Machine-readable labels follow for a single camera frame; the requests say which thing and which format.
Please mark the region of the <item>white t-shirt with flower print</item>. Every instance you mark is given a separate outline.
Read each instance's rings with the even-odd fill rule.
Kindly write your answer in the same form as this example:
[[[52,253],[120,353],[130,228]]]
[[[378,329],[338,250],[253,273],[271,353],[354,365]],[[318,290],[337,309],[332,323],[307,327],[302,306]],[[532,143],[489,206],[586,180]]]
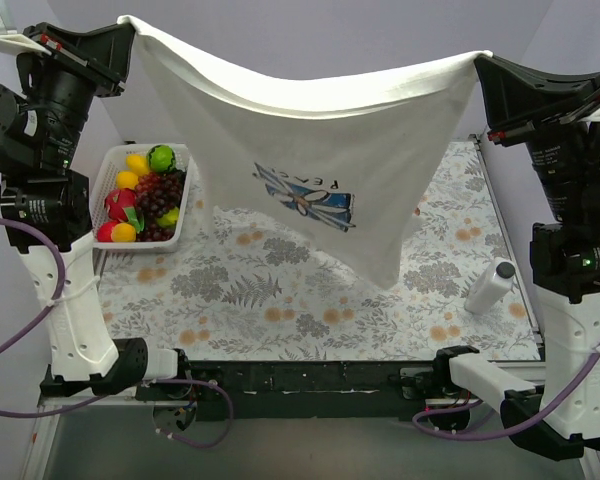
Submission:
[[[491,52],[365,74],[274,78],[131,15],[134,49],[198,168],[207,209],[245,208],[376,286],[399,278],[408,225]]]

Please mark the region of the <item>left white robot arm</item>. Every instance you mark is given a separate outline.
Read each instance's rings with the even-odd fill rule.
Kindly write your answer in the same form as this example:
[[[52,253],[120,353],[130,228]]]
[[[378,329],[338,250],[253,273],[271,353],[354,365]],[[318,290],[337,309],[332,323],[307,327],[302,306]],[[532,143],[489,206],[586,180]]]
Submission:
[[[175,349],[110,336],[93,268],[89,181],[71,163],[93,100],[120,95],[135,36],[127,23],[86,33],[48,23],[0,36],[21,89],[0,84],[0,225],[34,283],[49,333],[46,397],[115,395],[143,382],[173,400],[193,386]]]

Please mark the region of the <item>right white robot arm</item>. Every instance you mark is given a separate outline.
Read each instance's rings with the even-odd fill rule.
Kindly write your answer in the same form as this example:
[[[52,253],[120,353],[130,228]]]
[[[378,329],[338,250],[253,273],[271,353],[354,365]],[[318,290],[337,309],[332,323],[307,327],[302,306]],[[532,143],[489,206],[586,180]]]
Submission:
[[[469,346],[438,351],[434,389],[495,410],[517,447],[561,461],[600,452],[600,72],[558,75],[475,61],[491,142],[526,146],[553,214],[532,228],[545,382],[521,380]]]

